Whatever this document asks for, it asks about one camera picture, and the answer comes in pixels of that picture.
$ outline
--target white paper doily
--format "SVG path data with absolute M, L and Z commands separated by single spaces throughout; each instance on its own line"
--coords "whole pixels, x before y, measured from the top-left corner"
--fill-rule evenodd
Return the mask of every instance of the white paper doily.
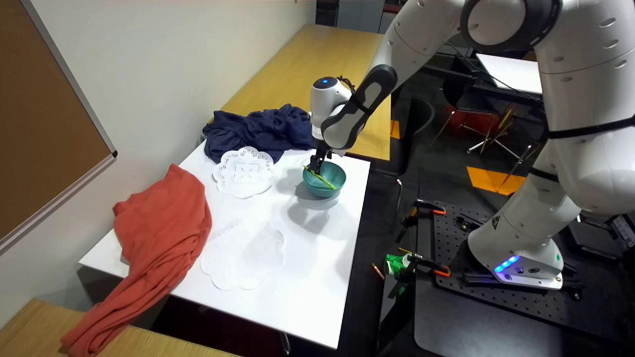
M 212 176 L 220 192 L 238 198 L 265 192 L 276 180 L 274 160 L 251 146 L 223 154 Z
M 221 290 L 255 289 L 282 266 L 284 238 L 269 223 L 232 221 L 212 233 L 201 254 L 201 269 Z

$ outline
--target pencil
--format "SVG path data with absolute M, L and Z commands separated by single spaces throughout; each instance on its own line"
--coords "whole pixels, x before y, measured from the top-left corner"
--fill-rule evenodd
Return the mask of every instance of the pencil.
M 384 277 L 384 275 L 382 274 L 382 272 L 379 271 L 379 268 L 375 265 L 375 263 L 371 263 L 370 265 L 373 266 L 373 269 L 375 270 L 375 272 L 379 275 L 379 277 L 382 280 L 386 280 L 386 278 Z

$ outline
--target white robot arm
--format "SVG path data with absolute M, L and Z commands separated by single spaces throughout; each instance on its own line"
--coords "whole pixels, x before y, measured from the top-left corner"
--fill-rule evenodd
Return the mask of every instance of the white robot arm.
M 379 103 L 459 32 L 485 51 L 534 47 L 550 130 L 523 186 L 470 234 L 470 250 L 503 283 L 559 289 L 551 237 L 580 208 L 635 209 L 633 0 L 408 1 L 355 93 L 332 77 L 312 88 L 310 166 L 319 173 L 332 149 L 349 149 Z

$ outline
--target whiteboard frame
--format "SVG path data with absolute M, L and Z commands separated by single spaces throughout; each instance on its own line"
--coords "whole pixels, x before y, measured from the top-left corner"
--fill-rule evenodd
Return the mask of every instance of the whiteboard frame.
M 35 6 L 33 6 L 33 3 L 30 0 L 20 0 L 20 2 L 22 3 L 22 6 L 31 17 L 31 21 L 33 21 L 33 24 L 35 25 L 37 31 L 40 33 L 40 36 L 42 36 L 42 39 L 46 43 L 48 49 L 51 51 L 51 54 L 53 55 L 53 58 L 55 58 L 57 65 L 60 66 L 71 88 L 75 91 L 75 94 L 77 95 L 77 98 L 79 99 L 79 101 L 82 103 L 84 109 L 86 110 L 86 113 L 88 114 L 90 119 L 93 121 L 95 128 L 97 129 L 102 139 L 104 140 L 106 146 L 108 147 L 108 150 L 110 151 L 110 155 L 104 158 L 101 162 L 99 162 L 99 164 L 97 164 L 87 173 L 82 175 L 82 177 L 80 177 L 75 182 L 73 182 L 73 184 L 68 186 L 68 188 L 66 188 L 60 194 L 55 196 L 46 205 L 44 205 L 38 211 L 33 213 L 29 218 L 27 218 L 27 220 L 22 222 L 19 226 L 14 228 L 7 235 L 2 237 L 0 239 L 0 254 L 2 254 L 18 237 L 20 237 L 25 232 L 27 232 L 36 223 L 43 220 L 57 206 L 61 205 L 63 202 L 69 199 L 76 191 L 82 188 L 83 185 L 87 184 L 93 177 L 95 177 L 97 174 L 103 171 L 108 165 L 114 162 L 115 159 L 117 158 L 117 151 L 115 150 L 115 147 L 112 144 L 112 141 L 110 141 L 110 138 L 108 137 L 108 134 L 106 134 L 104 127 L 97 119 L 97 115 L 95 114 L 95 111 L 90 106 L 90 103 L 88 103 L 88 99 L 84 95 L 84 92 L 82 92 L 81 87 L 79 86 L 79 83 L 77 83 L 75 76 L 73 76 L 73 73 L 70 71 L 69 66 L 64 61 L 64 57 L 62 56 L 62 53 L 57 48 L 57 45 L 53 41 L 51 34 L 46 29 L 46 26 L 44 25 L 42 18 L 37 13 Z

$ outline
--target white wall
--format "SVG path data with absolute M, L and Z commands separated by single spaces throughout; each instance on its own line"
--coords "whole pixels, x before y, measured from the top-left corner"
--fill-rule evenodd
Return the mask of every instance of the white wall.
M 90 286 L 112 288 L 86 268 L 80 280 L 76 263 L 112 227 L 112 206 L 183 160 L 212 112 L 314 22 L 316 7 L 312 1 L 32 1 L 119 157 L 0 255 L 0 326 L 31 298 L 87 310 L 94 303 Z

